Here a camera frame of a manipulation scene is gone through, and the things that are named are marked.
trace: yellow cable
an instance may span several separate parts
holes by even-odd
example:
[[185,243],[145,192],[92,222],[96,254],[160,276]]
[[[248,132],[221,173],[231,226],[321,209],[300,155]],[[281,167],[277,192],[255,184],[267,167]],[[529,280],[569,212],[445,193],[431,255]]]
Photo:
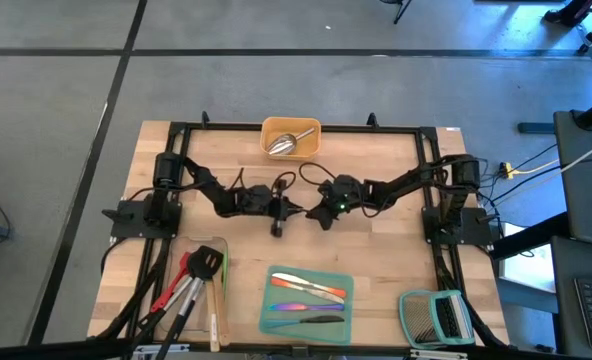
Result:
[[511,170],[511,173],[512,173],[512,174],[514,174],[514,175],[524,175],[524,174],[531,174],[531,173],[535,173],[536,171],[542,170],[542,169],[544,169],[544,168],[548,167],[549,165],[555,164],[555,163],[557,163],[557,162],[558,162],[558,159],[556,159],[556,160],[553,160],[553,161],[550,161],[550,162],[548,162],[547,164],[545,164],[545,165],[542,165],[542,166],[539,166],[539,167],[537,167],[537,168],[535,168],[535,169],[526,170],[526,171]]

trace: kitchen utensil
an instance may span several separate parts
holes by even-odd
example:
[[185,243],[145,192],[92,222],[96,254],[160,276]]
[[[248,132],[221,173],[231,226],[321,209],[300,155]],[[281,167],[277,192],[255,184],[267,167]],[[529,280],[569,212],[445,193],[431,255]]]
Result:
[[208,246],[201,246],[189,257],[189,272],[194,276],[194,281],[187,292],[185,301],[180,307],[169,332],[156,355],[156,360],[163,360],[169,351],[172,342],[178,341],[183,332],[187,318],[194,309],[196,298],[206,280],[210,280],[220,268],[223,262],[223,254]]
[[460,291],[415,290],[399,299],[399,315],[407,340],[416,349],[476,341],[467,306]]
[[333,301],[339,304],[344,304],[345,300],[343,300],[341,297],[334,295],[334,294],[330,294],[328,292],[322,291],[322,290],[316,290],[316,289],[307,289],[304,288],[302,286],[298,286],[298,285],[294,285],[290,282],[287,282],[285,280],[276,278],[272,276],[272,285],[274,286],[282,286],[282,287],[286,287],[288,289],[294,289],[294,290],[300,290],[300,291],[304,291],[307,292],[311,295],[314,296],[318,296],[321,299],[325,299],[325,300],[329,300],[329,301]]
[[332,305],[305,305],[299,303],[284,303],[274,304],[269,307],[269,310],[274,311],[343,311],[345,305],[343,304],[332,304]]
[[281,327],[281,326],[288,326],[288,325],[296,325],[296,324],[329,324],[335,322],[345,322],[340,316],[336,315],[323,315],[323,316],[315,316],[311,318],[305,319],[287,319],[287,320],[266,320],[265,326],[269,328]]
[[223,265],[216,275],[214,275],[214,291],[216,292],[216,316],[218,317],[218,337],[222,346],[228,346],[229,341],[229,324],[227,323],[227,306],[225,306],[225,291],[223,289],[223,273],[227,264],[227,253],[223,259]]
[[296,144],[298,140],[304,138],[307,135],[312,134],[316,131],[315,127],[308,129],[296,136],[292,134],[283,134],[276,138],[269,146],[267,147],[267,152],[270,155],[287,155],[291,154],[292,151],[296,148]]
[[299,278],[298,276],[289,275],[289,274],[285,274],[285,273],[274,273],[274,274],[272,274],[272,276],[277,277],[279,279],[283,279],[285,281],[293,282],[296,284],[309,285],[309,286],[315,287],[317,289],[327,291],[328,293],[332,293],[334,295],[340,296],[342,298],[347,296],[347,292],[345,292],[345,290],[343,290],[343,289],[336,289],[336,288],[329,287],[329,286],[314,284],[314,283],[309,282],[303,278]]
[[214,288],[214,277],[206,282],[207,287],[207,313],[209,317],[209,350],[211,352],[220,351],[220,342],[218,341],[218,315],[216,313],[216,290]]
[[178,300],[180,295],[185,291],[185,289],[187,289],[189,287],[189,285],[192,283],[193,280],[194,280],[194,278],[192,278],[192,277],[187,278],[178,287],[176,292],[174,292],[174,294],[171,296],[169,301],[167,301],[165,303],[165,305],[163,305],[163,307],[157,308],[155,311],[151,311],[145,317],[140,319],[140,321],[138,322],[138,327],[140,327],[141,331],[138,333],[138,335],[136,335],[134,337],[134,341],[133,341],[134,348],[137,347],[138,345],[140,345],[142,340],[145,338],[145,336],[147,334],[149,334],[150,331],[154,330],[154,328],[156,327],[156,324],[158,324],[160,322],[160,320],[165,316],[165,314],[167,314],[167,311],[169,310],[169,308],[172,305],[174,305],[176,300]]
[[180,269],[178,270],[178,274],[176,274],[176,277],[174,278],[174,280],[172,280],[172,282],[169,284],[169,286],[167,287],[167,290],[165,290],[158,297],[156,302],[154,302],[154,305],[152,305],[150,312],[156,312],[158,309],[165,307],[165,305],[167,305],[167,302],[169,301],[169,299],[174,294],[174,289],[176,289],[176,285],[178,285],[178,282],[180,281],[180,279],[183,276],[189,274],[189,256],[190,256],[190,253],[186,251],[185,254],[183,254],[183,257],[180,258]]

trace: black chair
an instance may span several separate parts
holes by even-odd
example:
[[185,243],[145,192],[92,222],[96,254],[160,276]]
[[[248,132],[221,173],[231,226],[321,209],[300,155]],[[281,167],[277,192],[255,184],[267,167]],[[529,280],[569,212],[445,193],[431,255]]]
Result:
[[407,7],[412,2],[412,0],[407,0],[407,3],[405,3],[404,0],[380,0],[380,1],[384,2],[385,4],[397,4],[398,5],[398,13],[396,13],[396,17],[394,18],[394,25],[398,24],[398,20],[400,20],[400,18],[405,13],[405,10],[407,10]]

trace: wooden handle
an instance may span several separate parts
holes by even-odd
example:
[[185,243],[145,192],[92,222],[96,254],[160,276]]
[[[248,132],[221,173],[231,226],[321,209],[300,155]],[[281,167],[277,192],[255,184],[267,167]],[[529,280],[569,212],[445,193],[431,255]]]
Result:
[[228,346],[229,340],[229,323],[227,321],[227,304],[225,303],[225,289],[223,288],[223,268],[218,269],[214,275],[214,290],[216,292],[216,316],[218,317],[218,335],[220,336],[220,344]]
[[218,316],[216,314],[216,291],[214,291],[214,282],[207,281],[207,313],[209,322],[209,349],[211,352],[220,351],[218,342]]

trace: orange knife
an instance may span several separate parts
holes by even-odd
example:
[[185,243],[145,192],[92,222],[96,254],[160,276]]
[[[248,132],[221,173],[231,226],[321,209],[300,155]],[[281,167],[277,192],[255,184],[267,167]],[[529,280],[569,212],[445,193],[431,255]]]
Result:
[[287,282],[285,280],[281,280],[279,278],[273,277],[272,276],[272,285],[275,286],[282,286],[288,289],[294,289],[294,290],[300,290],[300,291],[304,291],[307,293],[310,293],[314,296],[318,296],[321,299],[325,299],[325,300],[329,300],[329,301],[333,301],[339,304],[344,304],[345,300],[343,300],[340,296],[336,296],[334,294],[330,294],[328,292],[322,291],[322,290],[316,290],[316,289],[306,289],[302,286],[298,286],[295,284],[292,284],[290,282]]
[[315,287],[316,289],[327,291],[328,293],[332,293],[332,294],[334,294],[336,296],[340,296],[342,298],[347,296],[347,292],[345,292],[345,290],[343,290],[343,289],[336,289],[336,288],[329,287],[329,286],[314,284],[313,282],[309,282],[309,281],[307,281],[303,278],[300,278],[298,276],[295,276],[295,275],[290,275],[290,274],[285,274],[285,273],[273,273],[272,276],[277,277],[282,280],[285,280],[285,281],[293,282],[296,284],[309,285],[309,286]]

